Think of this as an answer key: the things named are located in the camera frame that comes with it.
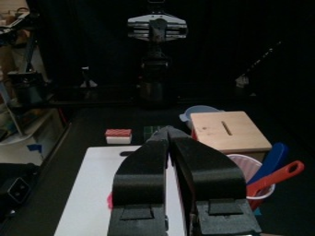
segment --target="white table surface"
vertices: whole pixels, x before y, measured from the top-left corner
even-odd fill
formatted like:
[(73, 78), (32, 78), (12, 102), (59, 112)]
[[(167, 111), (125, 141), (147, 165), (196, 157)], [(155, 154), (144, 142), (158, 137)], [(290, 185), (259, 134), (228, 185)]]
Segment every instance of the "white table surface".
[[(125, 159), (119, 153), (133, 151), (139, 146), (91, 147), (71, 190), (71, 196), (57, 224), (55, 236), (107, 235), (111, 210), (107, 196), (120, 163)], [(182, 205), (174, 168), (166, 170), (166, 214), (168, 236), (183, 236)]]

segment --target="blue handle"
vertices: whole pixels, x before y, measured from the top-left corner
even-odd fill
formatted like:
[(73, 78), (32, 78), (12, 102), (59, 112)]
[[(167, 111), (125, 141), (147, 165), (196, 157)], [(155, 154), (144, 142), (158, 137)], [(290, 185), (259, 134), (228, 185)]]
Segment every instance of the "blue handle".
[(251, 184), (266, 175), (270, 175), (274, 171), (283, 167), (284, 160), (288, 156), (288, 147), (283, 143), (275, 143), (267, 154), (267, 157), (262, 163), (260, 169), (247, 182)]

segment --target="black backdrop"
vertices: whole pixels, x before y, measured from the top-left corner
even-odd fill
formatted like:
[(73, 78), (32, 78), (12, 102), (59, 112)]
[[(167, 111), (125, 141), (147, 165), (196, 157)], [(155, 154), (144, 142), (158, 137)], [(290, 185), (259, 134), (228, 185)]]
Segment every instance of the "black backdrop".
[[(147, 0), (27, 2), (40, 12), (41, 56), (60, 86), (80, 85), (80, 67), (87, 65), (99, 85), (138, 83), (147, 43), (128, 38), (127, 20), (147, 14)], [(299, 73), (314, 76), (314, 10), (311, 0), (166, 0), (166, 12), (183, 18), (190, 30), (186, 40), (164, 45), (174, 60), (170, 83), (234, 86), (279, 41), (279, 52), (250, 75), (254, 85), (270, 87), (271, 78), (279, 84), (294, 82)]]

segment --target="red handle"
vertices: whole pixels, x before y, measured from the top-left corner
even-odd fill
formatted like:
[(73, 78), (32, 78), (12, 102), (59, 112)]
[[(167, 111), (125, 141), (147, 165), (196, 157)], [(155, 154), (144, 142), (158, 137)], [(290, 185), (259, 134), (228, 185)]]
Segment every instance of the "red handle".
[(255, 196), (258, 192), (271, 186), (274, 183), (280, 183), (290, 179), (292, 176), (299, 174), (304, 170), (304, 164), (300, 160), (294, 161), (278, 171), (271, 173), (270, 175), (260, 178), (258, 181), (251, 183), (247, 186), (247, 196)]

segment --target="pink container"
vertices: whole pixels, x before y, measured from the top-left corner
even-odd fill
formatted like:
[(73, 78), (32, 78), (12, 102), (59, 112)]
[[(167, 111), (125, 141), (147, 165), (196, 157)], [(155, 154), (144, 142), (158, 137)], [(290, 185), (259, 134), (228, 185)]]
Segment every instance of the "pink container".
[[(260, 162), (256, 159), (252, 159), (251, 157), (242, 154), (228, 154), (227, 156), (240, 167), (244, 173), (246, 182), (248, 182), (260, 168)], [(260, 206), (263, 199), (272, 194), (275, 188), (276, 185), (272, 184), (271, 187), (264, 188), (256, 196), (247, 197), (248, 204), (251, 205), (252, 210), (255, 210)]]

